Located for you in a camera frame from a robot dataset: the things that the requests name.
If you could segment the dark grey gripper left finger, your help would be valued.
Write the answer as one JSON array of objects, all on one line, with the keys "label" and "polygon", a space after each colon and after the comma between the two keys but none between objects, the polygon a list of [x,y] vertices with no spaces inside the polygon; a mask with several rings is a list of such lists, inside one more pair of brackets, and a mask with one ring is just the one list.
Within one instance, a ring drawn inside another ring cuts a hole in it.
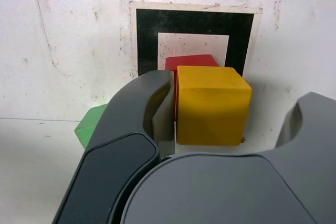
[{"label": "dark grey gripper left finger", "polygon": [[111,98],[54,223],[120,223],[134,187],[161,161],[152,119],[171,90],[171,73],[154,70]]}]

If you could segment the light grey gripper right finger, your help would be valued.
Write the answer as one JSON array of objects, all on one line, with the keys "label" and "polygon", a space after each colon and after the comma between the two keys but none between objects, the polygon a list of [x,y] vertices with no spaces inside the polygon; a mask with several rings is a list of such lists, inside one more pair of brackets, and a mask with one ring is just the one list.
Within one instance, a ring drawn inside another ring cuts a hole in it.
[{"label": "light grey gripper right finger", "polygon": [[335,101],[310,92],[295,136],[251,154],[185,153],[137,184],[122,223],[335,223]]}]

